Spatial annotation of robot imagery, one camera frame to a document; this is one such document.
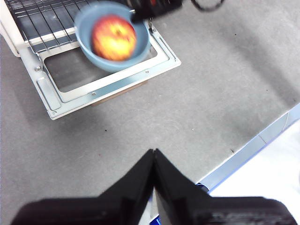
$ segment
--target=apple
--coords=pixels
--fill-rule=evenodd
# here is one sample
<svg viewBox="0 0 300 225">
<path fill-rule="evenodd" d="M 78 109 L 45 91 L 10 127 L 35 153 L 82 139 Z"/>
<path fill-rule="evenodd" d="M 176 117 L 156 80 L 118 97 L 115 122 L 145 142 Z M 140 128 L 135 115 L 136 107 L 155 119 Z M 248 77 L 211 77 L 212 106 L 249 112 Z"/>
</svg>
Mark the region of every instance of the apple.
<svg viewBox="0 0 300 225">
<path fill-rule="evenodd" d="M 132 25 L 117 15 L 101 17 L 92 30 L 92 48 L 96 55 L 113 61 L 130 58 L 136 44 Z"/>
</svg>

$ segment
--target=toaster oven door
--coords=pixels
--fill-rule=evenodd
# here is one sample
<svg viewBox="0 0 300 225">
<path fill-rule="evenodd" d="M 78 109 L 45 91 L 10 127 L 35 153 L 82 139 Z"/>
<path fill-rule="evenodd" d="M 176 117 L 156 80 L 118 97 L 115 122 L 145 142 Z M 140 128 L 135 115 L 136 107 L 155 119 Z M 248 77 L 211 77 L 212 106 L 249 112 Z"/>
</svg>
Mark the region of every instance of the toaster oven door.
<svg viewBox="0 0 300 225">
<path fill-rule="evenodd" d="M 93 1 L 5 0 L 23 38 L 18 53 L 52 120 L 181 64 L 153 27 L 143 62 L 117 73 L 94 66 L 80 50 L 74 29 L 76 13 Z"/>
</svg>

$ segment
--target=gray floor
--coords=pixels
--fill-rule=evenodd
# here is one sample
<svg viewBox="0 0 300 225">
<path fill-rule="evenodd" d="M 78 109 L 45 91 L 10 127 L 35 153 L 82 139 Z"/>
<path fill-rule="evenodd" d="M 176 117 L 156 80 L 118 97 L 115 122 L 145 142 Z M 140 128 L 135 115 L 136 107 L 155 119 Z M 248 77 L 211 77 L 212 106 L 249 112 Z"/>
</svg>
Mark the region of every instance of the gray floor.
<svg viewBox="0 0 300 225">
<path fill-rule="evenodd" d="M 149 148 L 196 181 L 300 101 L 300 2 L 186 1 L 154 21 L 182 65 L 51 121 L 1 40 L 1 224 L 28 201 L 95 196 Z"/>
</svg>

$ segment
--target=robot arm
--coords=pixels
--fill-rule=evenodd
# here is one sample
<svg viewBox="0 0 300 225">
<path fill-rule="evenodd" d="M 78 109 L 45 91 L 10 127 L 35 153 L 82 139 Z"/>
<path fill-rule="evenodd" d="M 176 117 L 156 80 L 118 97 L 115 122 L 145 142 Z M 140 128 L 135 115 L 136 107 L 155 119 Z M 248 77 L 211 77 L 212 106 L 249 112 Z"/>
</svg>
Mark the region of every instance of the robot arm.
<svg viewBox="0 0 300 225">
<path fill-rule="evenodd" d="M 225 0 L 218 0 L 212 7 L 204 7 L 197 0 L 191 0 L 193 5 L 201 12 L 212 12 L 218 9 Z M 182 0 L 127 0 L 130 7 L 135 9 L 132 21 L 158 17 L 181 8 Z"/>
</svg>

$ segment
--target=cable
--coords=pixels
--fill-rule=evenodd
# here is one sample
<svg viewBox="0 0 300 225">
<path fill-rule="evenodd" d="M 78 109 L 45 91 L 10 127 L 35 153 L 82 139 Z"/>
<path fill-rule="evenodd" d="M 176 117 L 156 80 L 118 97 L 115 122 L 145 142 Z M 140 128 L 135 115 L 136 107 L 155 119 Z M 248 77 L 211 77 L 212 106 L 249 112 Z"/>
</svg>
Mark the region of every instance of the cable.
<svg viewBox="0 0 300 225">
<path fill-rule="evenodd" d="M 221 5 L 225 2 L 225 0 L 220 0 L 220 2 L 213 7 L 203 7 L 196 0 L 191 0 L 193 5 L 201 12 L 212 12 L 220 8 Z"/>
</svg>

